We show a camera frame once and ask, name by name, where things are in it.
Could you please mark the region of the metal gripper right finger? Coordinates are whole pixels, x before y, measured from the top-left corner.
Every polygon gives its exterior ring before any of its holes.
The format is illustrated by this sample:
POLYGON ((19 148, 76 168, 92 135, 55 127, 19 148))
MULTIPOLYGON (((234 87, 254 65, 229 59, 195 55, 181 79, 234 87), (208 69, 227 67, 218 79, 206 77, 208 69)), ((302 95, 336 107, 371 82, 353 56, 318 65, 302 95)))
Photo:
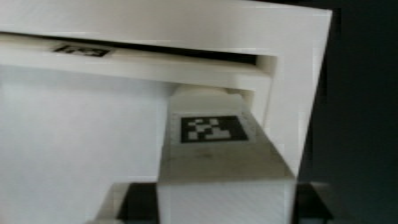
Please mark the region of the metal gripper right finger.
POLYGON ((327 183, 297 185, 291 224, 350 224, 350 214, 327 183))

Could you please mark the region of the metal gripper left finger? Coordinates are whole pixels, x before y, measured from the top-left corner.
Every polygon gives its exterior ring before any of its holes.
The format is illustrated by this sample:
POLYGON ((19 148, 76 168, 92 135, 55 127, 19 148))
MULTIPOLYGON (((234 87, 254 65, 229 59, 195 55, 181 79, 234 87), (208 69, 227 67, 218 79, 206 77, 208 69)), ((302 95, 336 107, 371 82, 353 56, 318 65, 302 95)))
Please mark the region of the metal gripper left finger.
POLYGON ((115 183, 87 224, 160 224, 156 183, 115 183))

